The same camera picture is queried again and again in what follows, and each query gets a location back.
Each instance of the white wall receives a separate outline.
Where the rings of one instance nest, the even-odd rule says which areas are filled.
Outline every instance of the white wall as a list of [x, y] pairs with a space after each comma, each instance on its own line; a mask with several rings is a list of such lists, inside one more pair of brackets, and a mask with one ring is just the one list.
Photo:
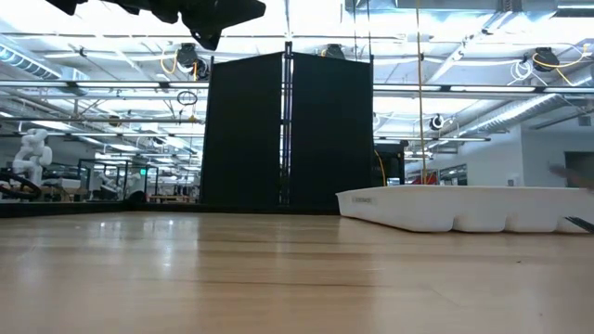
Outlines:
[[[95, 147], [81, 142], [65, 141], [62, 137], [49, 137], [48, 145], [54, 153], [54, 163], [76, 166], [79, 159], [93, 159]], [[20, 138], [0, 138], [0, 166], [6, 167], [20, 149]]]
[[523, 174], [526, 186], [566, 186], [565, 179], [549, 172], [551, 164], [565, 165], [565, 152], [594, 152], [594, 132], [558, 133], [524, 130]]
[[[514, 127], [504, 135], [490, 135], [490, 142], [467, 142], [458, 154], [437, 154], [427, 169], [467, 165], [469, 186], [507, 186], [514, 179], [523, 186], [522, 130]], [[407, 172], [418, 170], [419, 163], [407, 165]]]

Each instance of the wooden table surface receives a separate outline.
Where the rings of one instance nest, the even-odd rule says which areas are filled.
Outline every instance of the wooden table surface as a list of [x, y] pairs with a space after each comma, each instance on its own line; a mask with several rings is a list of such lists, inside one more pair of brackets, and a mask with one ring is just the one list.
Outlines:
[[594, 238], [328, 216], [0, 220], [0, 332], [594, 333]]

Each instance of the black partition panel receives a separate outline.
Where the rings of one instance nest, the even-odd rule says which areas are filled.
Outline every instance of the black partition panel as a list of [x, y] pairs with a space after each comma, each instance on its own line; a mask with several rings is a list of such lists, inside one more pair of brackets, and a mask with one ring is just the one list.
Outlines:
[[209, 89], [200, 202], [278, 205], [282, 54], [215, 64]]
[[335, 194], [372, 184], [368, 63], [293, 55], [291, 206], [335, 208]]

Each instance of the ceiling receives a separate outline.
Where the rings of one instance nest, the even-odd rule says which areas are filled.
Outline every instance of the ceiling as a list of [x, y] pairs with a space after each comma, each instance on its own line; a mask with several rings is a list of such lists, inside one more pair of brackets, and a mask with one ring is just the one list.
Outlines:
[[[265, 15], [224, 30], [216, 52], [197, 46], [205, 59], [215, 62], [252, 57], [282, 51], [286, 41], [293, 50], [320, 54], [327, 44], [341, 44], [346, 57], [368, 61], [375, 57], [375, 84], [417, 84], [417, 22], [414, 10], [376, 11], [369, 16], [357, 11], [356, 16], [344, 10], [339, 0], [260, 0], [267, 6]], [[566, 73], [589, 66], [594, 33], [592, 18], [553, 17], [554, 11], [501, 13], [495, 10], [421, 10], [420, 50], [424, 56], [421, 81], [425, 84], [489, 84], [543, 85], [562, 83], [556, 71], [533, 71], [517, 80], [517, 63], [524, 54], [532, 55], [536, 47], [550, 47], [562, 64], [580, 59]], [[119, 6], [101, 1], [79, 5], [70, 17], [45, 0], [19, 0], [4, 6], [0, 12], [0, 34], [22, 49], [55, 66], [75, 68], [90, 80], [109, 81], [191, 81], [188, 74], [171, 69], [171, 58], [181, 43], [193, 43], [181, 23], [167, 24], [150, 13], [128, 14]], [[519, 69], [520, 74], [526, 71]], [[1, 80], [33, 80], [30, 74], [0, 62]], [[43, 98], [43, 89], [21, 90]], [[60, 109], [88, 109], [85, 117], [151, 118], [167, 120], [182, 110], [204, 117], [207, 90], [197, 90], [195, 107], [184, 108], [169, 93], [154, 90], [120, 92], [93, 89], [94, 98], [78, 100], [46, 97]], [[471, 120], [499, 106], [498, 98], [481, 96], [439, 96], [423, 98], [423, 114], [431, 118], [441, 114], [457, 127], [460, 120]], [[414, 135], [419, 132], [420, 103], [417, 98], [375, 96], [376, 132], [382, 135]], [[87, 124], [89, 131], [135, 132], [142, 124], [125, 124], [124, 129], [103, 124]], [[203, 134], [204, 126], [196, 123], [154, 124], [155, 131], [172, 134]], [[187, 146], [201, 150], [201, 138], [185, 140]], [[150, 145], [138, 139], [129, 145]]]

